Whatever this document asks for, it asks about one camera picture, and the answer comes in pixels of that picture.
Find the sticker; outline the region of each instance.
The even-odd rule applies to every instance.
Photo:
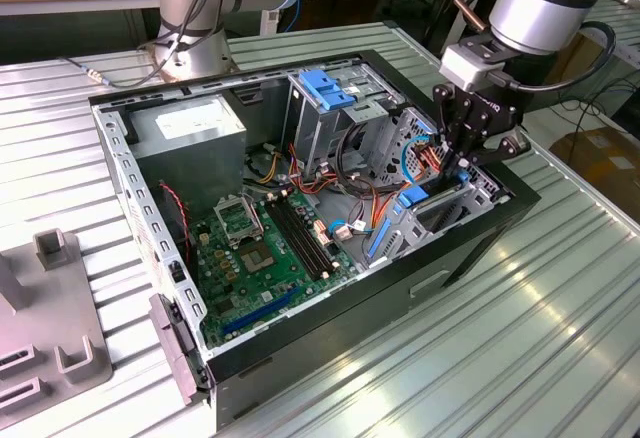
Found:
[[[222,103],[214,101],[208,105],[166,113],[156,118],[156,124],[167,140],[191,135],[219,127],[229,116]]]
[[[598,148],[610,148],[611,142],[602,135],[587,136],[588,140]]]
[[[367,224],[362,220],[356,220],[353,222],[353,228],[358,231],[364,231]]]
[[[635,166],[624,156],[610,156],[611,162],[618,167],[619,170],[633,170]]]

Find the gray stand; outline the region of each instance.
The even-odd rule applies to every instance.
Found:
[[[108,380],[77,238],[60,230],[0,255],[0,430]]]

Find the slotted aluminum table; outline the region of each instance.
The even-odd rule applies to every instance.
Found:
[[[379,23],[231,42],[244,69],[367,48],[425,92],[441,81],[435,59]],[[134,52],[80,61],[115,80],[151,69]],[[0,68],[0,250],[77,233],[115,366],[1,438],[214,431],[207,406],[183,406],[147,317],[151,285],[86,102],[103,91],[61,61]],[[509,166],[542,200],[464,279],[220,436],[632,436],[638,227],[544,150]]]

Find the blue cable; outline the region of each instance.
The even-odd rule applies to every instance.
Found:
[[[328,231],[329,231],[329,234],[330,234],[330,235],[333,235],[333,232],[334,232],[334,231],[336,230],[336,228],[337,228],[338,226],[340,226],[340,225],[346,225],[346,223],[345,223],[344,221],[342,221],[342,220],[336,220],[336,221],[334,221],[333,223],[331,223],[331,224],[329,225],[329,230],[328,230]]]
[[[293,25],[296,24],[296,21],[298,20],[298,16],[300,16],[300,0],[296,2],[296,14],[293,15],[293,20],[291,20],[291,23],[289,23],[289,26],[287,26],[287,29],[284,30],[285,33],[289,31]]]
[[[429,137],[429,135],[415,136],[411,138],[409,141],[407,141],[404,144],[404,148],[402,148],[402,160],[401,160],[402,173],[404,174],[405,178],[409,180],[409,183],[415,183],[416,180],[413,179],[413,176],[411,176],[411,173],[409,173],[409,169],[407,168],[407,149],[409,148],[409,145],[411,145],[412,143],[415,143],[416,141],[429,141],[430,139],[431,138]]]
[[[355,228],[353,227],[353,225],[349,225],[348,223],[346,223],[345,221],[342,220],[336,220],[333,223],[331,223],[329,225],[329,228],[327,229],[327,231],[329,232],[330,235],[333,235],[333,232],[336,231],[336,228],[338,228],[339,226],[342,225],[346,225],[348,228],[351,228],[352,230],[355,230]],[[373,233],[374,230],[372,230],[371,228],[366,228],[364,230],[362,230],[362,233]]]

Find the blue pcie slot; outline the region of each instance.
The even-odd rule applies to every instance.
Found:
[[[270,313],[274,311],[278,311],[281,308],[284,308],[289,303],[291,303],[291,299],[298,293],[299,289],[294,288],[291,291],[288,291],[285,295],[282,295],[277,300],[272,301],[271,303],[267,303],[262,308],[258,308],[255,311],[252,311],[248,315],[244,315],[242,318],[238,318],[237,320],[232,321],[222,327],[222,333],[225,335],[228,333],[233,333],[234,331],[238,331],[241,328],[244,328],[251,323],[255,323],[260,318],[264,318]]]

